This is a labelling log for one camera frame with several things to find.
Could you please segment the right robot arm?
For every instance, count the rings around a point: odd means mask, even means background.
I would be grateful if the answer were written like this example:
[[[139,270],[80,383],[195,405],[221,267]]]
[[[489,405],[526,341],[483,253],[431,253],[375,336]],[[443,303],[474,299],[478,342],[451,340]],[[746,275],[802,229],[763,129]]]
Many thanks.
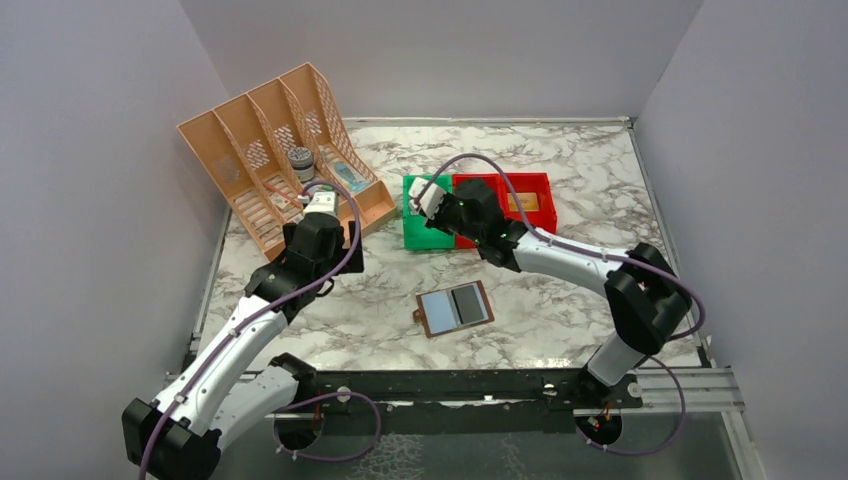
[[[604,250],[509,218],[481,179],[449,193],[417,177],[408,205],[425,218],[426,227],[470,240],[480,258],[496,267],[547,275],[606,298],[614,332],[576,383],[579,398],[589,406],[612,399],[625,374],[657,354],[692,307],[691,294],[657,248],[640,243],[631,250]]]

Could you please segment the brown leather card holder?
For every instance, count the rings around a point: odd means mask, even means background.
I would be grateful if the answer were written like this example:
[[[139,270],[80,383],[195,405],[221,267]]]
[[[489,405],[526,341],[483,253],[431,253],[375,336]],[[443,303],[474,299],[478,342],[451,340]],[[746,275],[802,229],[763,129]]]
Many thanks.
[[[495,320],[480,280],[434,290],[415,297],[412,319],[428,338],[443,336]]]

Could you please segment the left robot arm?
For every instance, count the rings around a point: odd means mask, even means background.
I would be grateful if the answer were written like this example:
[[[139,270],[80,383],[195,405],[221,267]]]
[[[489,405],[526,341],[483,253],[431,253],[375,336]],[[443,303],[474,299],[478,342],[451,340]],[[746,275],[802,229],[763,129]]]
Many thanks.
[[[283,227],[286,245],[251,275],[221,331],[153,400],[134,399],[121,422],[139,478],[208,479],[229,440],[270,408],[266,394],[231,395],[249,364],[339,274],[363,271],[358,220],[307,213]]]

